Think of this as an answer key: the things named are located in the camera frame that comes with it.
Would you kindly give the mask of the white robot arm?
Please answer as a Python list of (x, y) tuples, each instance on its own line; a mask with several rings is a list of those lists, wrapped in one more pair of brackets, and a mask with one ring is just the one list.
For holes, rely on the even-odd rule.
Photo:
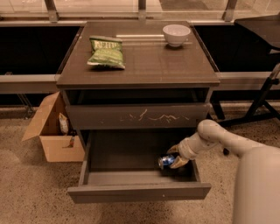
[(195, 134), (173, 145), (172, 169), (195, 159), (201, 151), (221, 145), (239, 157), (233, 224), (280, 224), (280, 149), (238, 136), (213, 120), (203, 120)]

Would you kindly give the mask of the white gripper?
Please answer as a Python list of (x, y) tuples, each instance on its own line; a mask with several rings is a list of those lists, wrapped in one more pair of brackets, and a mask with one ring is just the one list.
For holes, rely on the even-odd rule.
[(200, 137), (198, 134), (184, 138), (178, 146), (173, 145), (167, 154), (179, 153), (180, 156), (176, 156), (174, 162), (170, 165), (171, 169), (178, 169), (186, 165), (189, 160), (194, 160), (201, 151), (208, 150), (210, 143)]

